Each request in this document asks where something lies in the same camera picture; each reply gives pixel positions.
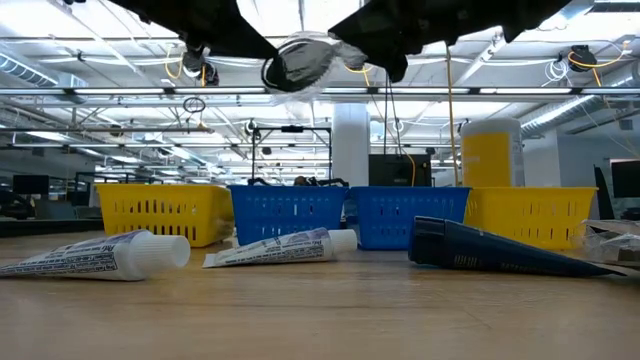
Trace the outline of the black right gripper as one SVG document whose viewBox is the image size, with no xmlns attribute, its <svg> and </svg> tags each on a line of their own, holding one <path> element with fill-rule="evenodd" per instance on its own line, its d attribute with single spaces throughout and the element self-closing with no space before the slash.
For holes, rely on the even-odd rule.
<svg viewBox="0 0 640 360">
<path fill-rule="evenodd" d="M 506 43 L 541 25 L 570 0 L 376 0 L 328 32 L 358 48 L 387 70 L 393 82 L 406 72 L 406 57 L 425 45 L 456 44 L 459 38 L 499 27 Z"/>
</svg>

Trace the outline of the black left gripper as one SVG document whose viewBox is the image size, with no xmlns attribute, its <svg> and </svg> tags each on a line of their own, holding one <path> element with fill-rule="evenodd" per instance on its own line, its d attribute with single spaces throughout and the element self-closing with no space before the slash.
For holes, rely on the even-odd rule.
<svg viewBox="0 0 640 360">
<path fill-rule="evenodd" d="M 276 48 L 241 15 L 237 0 L 110 0 L 158 24 L 188 46 L 208 47 L 214 55 L 271 59 Z"/>
</svg>

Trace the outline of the white toothpaste tube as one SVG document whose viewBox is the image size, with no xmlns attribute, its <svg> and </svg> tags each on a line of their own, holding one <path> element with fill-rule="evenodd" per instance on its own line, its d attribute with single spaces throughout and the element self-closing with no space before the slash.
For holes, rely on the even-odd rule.
<svg viewBox="0 0 640 360">
<path fill-rule="evenodd" d="M 354 230 L 316 228 L 207 254 L 202 267 L 326 262 L 357 248 Z"/>
<path fill-rule="evenodd" d="M 0 278 L 43 276 L 142 281 L 184 267 L 190 255 L 189 241 L 181 235 L 155 235 L 148 230 L 136 230 L 64 245 L 0 266 Z"/>
</svg>

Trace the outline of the dark navy tube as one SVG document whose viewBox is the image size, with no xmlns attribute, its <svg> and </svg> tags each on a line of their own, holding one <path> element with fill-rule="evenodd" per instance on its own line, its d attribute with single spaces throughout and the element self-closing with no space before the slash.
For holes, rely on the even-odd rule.
<svg viewBox="0 0 640 360">
<path fill-rule="evenodd" d="M 459 222 L 417 216 L 408 258 L 419 265 L 560 277 L 599 277 L 619 271 L 526 245 Z"/>
</svg>

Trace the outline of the white pillar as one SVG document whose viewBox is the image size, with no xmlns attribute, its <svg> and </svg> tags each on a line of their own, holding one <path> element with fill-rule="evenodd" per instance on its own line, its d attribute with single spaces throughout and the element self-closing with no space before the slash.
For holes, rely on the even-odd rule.
<svg viewBox="0 0 640 360">
<path fill-rule="evenodd" d="M 369 185 L 370 116 L 364 103 L 337 103 L 332 121 L 335 178 L 351 186 Z"/>
</svg>

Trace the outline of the black cabinet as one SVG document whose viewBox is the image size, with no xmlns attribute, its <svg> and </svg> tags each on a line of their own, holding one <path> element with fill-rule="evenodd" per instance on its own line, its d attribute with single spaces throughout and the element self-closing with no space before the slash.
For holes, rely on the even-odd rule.
<svg viewBox="0 0 640 360">
<path fill-rule="evenodd" d="M 369 185 L 431 187 L 431 156 L 372 154 L 369 156 Z"/>
</svg>

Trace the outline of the blue plastic basket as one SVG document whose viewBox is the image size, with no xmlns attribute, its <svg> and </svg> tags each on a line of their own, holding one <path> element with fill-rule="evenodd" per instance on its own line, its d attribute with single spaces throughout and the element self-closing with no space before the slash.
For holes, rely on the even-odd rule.
<svg viewBox="0 0 640 360">
<path fill-rule="evenodd" d="M 324 227 L 340 228 L 344 187 L 232 185 L 237 240 L 263 239 Z"/>
<path fill-rule="evenodd" d="M 352 187 L 344 212 L 364 250 L 405 250 L 414 218 L 462 222 L 471 190 L 466 187 Z"/>
</svg>

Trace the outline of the yellow white canister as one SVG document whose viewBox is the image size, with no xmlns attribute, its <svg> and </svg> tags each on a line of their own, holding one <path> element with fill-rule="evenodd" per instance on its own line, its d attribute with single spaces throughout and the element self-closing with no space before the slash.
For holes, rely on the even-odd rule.
<svg viewBox="0 0 640 360">
<path fill-rule="evenodd" d="M 463 185 L 525 185 L 521 124 L 515 119 L 470 122 L 461 127 Z"/>
</svg>

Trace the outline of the yellow plastic basket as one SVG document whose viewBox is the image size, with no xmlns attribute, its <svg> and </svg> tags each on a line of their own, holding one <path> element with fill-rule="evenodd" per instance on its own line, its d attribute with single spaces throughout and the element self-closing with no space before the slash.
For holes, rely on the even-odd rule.
<svg viewBox="0 0 640 360">
<path fill-rule="evenodd" d="M 231 193 L 215 185 L 99 184 L 104 231 L 181 235 L 194 248 L 234 232 Z"/>
<path fill-rule="evenodd" d="M 464 223 L 545 250 L 570 250 L 584 234 L 596 192 L 595 187 L 474 188 Z"/>
</svg>

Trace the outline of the black monitor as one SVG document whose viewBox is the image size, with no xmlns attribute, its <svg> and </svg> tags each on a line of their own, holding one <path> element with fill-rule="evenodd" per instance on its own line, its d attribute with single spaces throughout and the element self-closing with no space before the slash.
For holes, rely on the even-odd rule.
<svg viewBox="0 0 640 360">
<path fill-rule="evenodd" d="M 615 198 L 640 198 L 640 160 L 611 162 Z"/>
<path fill-rule="evenodd" d="M 13 176 L 12 191 L 20 195 L 48 195 L 50 177 L 48 175 L 19 175 Z"/>
</svg>

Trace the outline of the black chair back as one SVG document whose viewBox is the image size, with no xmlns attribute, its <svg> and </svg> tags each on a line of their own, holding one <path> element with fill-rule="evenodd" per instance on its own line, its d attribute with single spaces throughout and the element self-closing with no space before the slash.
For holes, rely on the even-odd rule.
<svg viewBox="0 0 640 360">
<path fill-rule="evenodd" d="M 611 203 L 608 186 L 604 177 L 604 173 L 600 167 L 594 167 L 594 177 L 597 187 L 596 198 L 598 203 L 598 212 L 601 220 L 614 220 L 615 213 Z"/>
</svg>

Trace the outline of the distant black workstation frame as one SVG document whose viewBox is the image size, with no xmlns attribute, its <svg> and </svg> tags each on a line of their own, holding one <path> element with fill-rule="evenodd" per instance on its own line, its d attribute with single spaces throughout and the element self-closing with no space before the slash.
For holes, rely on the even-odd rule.
<svg viewBox="0 0 640 360">
<path fill-rule="evenodd" d="M 325 147 L 328 148 L 328 178 L 331 178 L 333 167 L 333 137 L 332 130 L 330 128 L 315 128 L 300 125 L 260 127 L 252 123 L 252 128 L 249 130 L 251 139 L 251 183 L 254 183 L 256 179 L 256 149 L 274 131 L 288 134 L 298 134 L 306 131 L 311 132 Z"/>
</svg>

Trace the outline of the long steel ceiling rail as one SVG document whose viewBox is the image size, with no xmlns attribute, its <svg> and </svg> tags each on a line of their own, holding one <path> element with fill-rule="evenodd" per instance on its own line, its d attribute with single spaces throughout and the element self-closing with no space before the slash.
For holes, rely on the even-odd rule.
<svg viewBox="0 0 640 360">
<path fill-rule="evenodd" d="M 507 96 L 640 96 L 640 87 L 329 87 L 322 89 L 325 95 L 507 95 Z M 171 88 L 0 88 L 5 96 L 125 96 L 125 95 L 266 95 L 273 90 L 264 87 L 171 87 Z"/>
</svg>

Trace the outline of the silver ventilation duct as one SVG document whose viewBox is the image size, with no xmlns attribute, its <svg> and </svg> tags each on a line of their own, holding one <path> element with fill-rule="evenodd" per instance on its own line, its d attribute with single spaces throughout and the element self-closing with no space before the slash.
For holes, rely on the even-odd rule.
<svg viewBox="0 0 640 360">
<path fill-rule="evenodd" d="M 0 46 L 0 75 L 28 84 L 26 88 L 0 87 L 0 96 L 53 96 L 75 104 L 87 101 L 86 96 L 76 91 L 76 88 L 88 86 L 83 79 L 37 65 L 3 46 Z"/>
<path fill-rule="evenodd" d="M 582 92 L 561 103 L 549 103 L 519 118 L 521 135 L 532 138 L 599 111 L 616 97 L 640 97 L 640 60 L 614 71 L 603 88 L 582 88 Z"/>
</svg>

